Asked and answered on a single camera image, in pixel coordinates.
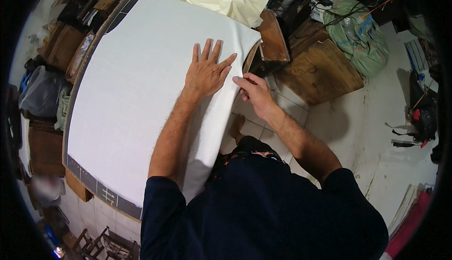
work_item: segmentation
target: right hand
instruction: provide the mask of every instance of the right hand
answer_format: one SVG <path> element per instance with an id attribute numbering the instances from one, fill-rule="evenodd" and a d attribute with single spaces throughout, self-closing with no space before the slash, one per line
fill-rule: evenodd
<path id="1" fill-rule="evenodd" d="M 243 74 L 243 78 L 234 76 L 232 81 L 239 87 L 243 101 L 250 100 L 257 116 L 268 121 L 275 108 L 278 108 L 270 93 L 267 82 L 252 73 Z"/>

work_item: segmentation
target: red fabric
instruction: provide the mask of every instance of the red fabric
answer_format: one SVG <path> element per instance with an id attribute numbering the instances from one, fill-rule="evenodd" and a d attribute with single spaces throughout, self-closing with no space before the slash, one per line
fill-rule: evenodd
<path id="1" fill-rule="evenodd" d="M 419 109 L 416 109 L 413 113 L 413 119 L 415 119 L 415 121 L 419 121 L 419 116 L 421 116 L 421 112 Z"/>
<path id="2" fill-rule="evenodd" d="M 402 250 L 407 241 L 412 236 L 413 232 L 419 225 L 424 212 L 430 203 L 430 195 L 424 191 L 418 197 L 417 203 L 413 206 L 410 214 L 405 218 L 403 226 L 399 229 L 398 233 L 389 241 L 389 245 L 385 252 L 395 258 L 397 254 Z"/>

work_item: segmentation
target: left hand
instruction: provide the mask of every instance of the left hand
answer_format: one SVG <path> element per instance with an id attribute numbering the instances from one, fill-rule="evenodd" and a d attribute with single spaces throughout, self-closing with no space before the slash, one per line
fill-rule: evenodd
<path id="1" fill-rule="evenodd" d="M 212 39 L 207 39 L 201 58 L 198 56 L 198 44 L 193 47 L 193 58 L 187 76 L 185 76 L 184 91 L 190 96 L 202 99 L 219 90 L 228 75 L 231 64 L 237 57 L 234 53 L 228 59 L 217 64 L 220 54 L 221 40 L 217 40 L 212 54 L 209 56 Z"/>

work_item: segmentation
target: forearm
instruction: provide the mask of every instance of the forearm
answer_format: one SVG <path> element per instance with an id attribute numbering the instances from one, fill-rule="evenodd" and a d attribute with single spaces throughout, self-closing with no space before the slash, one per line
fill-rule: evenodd
<path id="1" fill-rule="evenodd" d="M 181 156 L 187 147 L 190 122 L 199 101 L 198 96 L 182 90 L 155 143 L 148 178 L 165 176 L 178 183 L 182 170 Z"/>
<path id="2" fill-rule="evenodd" d="M 265 119 L 297 162 L 321 185 L 332 171 L 342 168 L 336 155 L 322 141 L 303 129 L 279 106 L 272 108 Z"/>

